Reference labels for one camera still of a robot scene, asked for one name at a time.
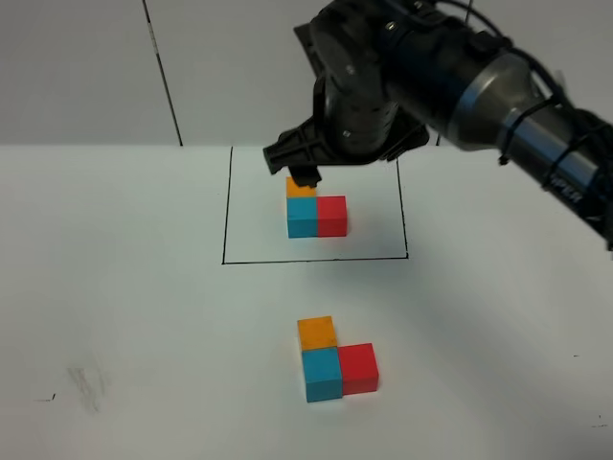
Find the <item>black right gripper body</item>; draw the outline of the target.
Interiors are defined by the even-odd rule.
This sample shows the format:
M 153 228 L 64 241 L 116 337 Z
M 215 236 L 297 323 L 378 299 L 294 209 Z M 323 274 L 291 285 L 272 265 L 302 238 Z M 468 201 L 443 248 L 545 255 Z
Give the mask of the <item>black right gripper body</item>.
M 392 162 L 429 141 L 425 125 L 396 103 L 347 93 L 330 77 L 316 80 L 312 101 L 311 117 L 263 149 L 272 174 L 317 175 L 320 167 Z

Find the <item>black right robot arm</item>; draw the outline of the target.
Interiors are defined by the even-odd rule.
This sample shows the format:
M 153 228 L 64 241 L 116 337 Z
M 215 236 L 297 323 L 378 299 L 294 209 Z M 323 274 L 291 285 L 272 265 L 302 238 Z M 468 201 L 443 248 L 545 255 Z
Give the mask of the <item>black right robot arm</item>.
M 313 112 L 264 149 L 272 173 L 314 187 L 322 166 L 393 161 L 437 131 L 460 150 L 498 150 L 611 240 L 612 126 L 492 22 L 474 30 L 438 1 L 334 1 L 295 33 Z

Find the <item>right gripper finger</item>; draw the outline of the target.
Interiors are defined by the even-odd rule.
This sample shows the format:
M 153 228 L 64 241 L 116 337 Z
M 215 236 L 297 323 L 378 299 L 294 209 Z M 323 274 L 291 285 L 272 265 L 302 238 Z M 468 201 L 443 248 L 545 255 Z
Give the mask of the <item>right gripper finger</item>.
M 316 188 L 322 180 L 316 166 L 291 166 L 289 172 L 299 187 Z

